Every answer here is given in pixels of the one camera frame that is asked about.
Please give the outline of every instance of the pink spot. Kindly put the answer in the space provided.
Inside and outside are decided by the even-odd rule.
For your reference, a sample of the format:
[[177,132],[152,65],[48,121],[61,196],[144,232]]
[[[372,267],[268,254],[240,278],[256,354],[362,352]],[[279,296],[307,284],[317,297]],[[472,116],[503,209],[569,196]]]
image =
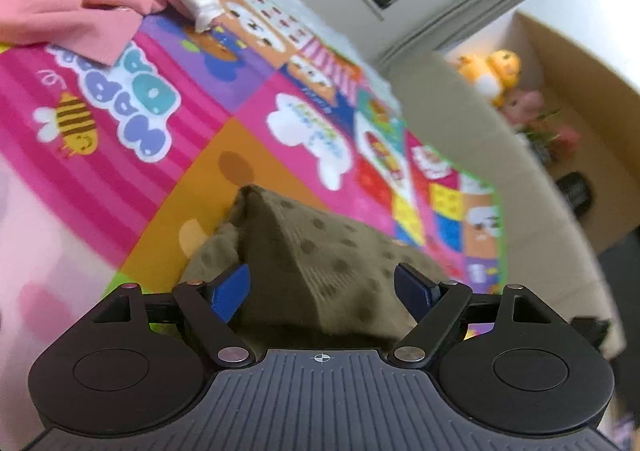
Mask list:
[[45,343],[53,342],[74,322],[68,306],[37,283],[27,283],[22,287],[18,310],[25,326]]

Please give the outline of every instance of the bee wing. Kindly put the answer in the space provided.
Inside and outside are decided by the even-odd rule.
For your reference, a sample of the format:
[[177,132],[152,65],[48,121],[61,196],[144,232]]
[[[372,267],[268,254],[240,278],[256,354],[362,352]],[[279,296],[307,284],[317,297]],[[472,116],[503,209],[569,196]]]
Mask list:
[[37,108],[33,112],[33,119],[44,124],[38,132],[40,142],[51,142],[58,136],[58,124],[56,123],[56,110],[53,108]]

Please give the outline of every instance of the bee illustration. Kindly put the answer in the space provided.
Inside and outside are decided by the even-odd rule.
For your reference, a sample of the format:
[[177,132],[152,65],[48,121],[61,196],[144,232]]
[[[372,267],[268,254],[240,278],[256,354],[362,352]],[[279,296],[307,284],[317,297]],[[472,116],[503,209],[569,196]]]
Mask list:
[[38,132],[40,142],[52,142],[62,136],[60,151],[67,150],[67,158],[75,154],[91,155],[98,147],[98,132],[87,105],[68,92],[63,92],[60,103],[53,108],[37,108],[33,118],[44,124]]

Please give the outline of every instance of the metal screw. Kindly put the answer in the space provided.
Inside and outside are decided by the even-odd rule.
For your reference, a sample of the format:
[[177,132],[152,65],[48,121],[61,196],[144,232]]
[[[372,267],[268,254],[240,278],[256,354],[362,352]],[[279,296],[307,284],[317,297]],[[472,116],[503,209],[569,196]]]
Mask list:
[[226,363],[241,363],[249,357],[249,352],[239,346],[228,346],[218,352],[218,358]]
[[419,363],[426,357],[424,350],[415,346],[402,346],[394,352],[396,359],[406,363]]

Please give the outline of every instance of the yellow square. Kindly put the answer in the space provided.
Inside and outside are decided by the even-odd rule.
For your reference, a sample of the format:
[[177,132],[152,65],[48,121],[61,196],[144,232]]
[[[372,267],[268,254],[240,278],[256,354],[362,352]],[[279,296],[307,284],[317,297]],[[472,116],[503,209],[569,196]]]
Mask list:
[[418,215],[418,211],[407,202],[402,196],[394,193],[392,201],[392,212],[396,222],[412,237],[418,245],[424,245],[424,228]]
[[438,214],[446,216],[450,220],[462,221],[462,194],[455,189],[431,183],[429,185],[431,195],[431,208]]

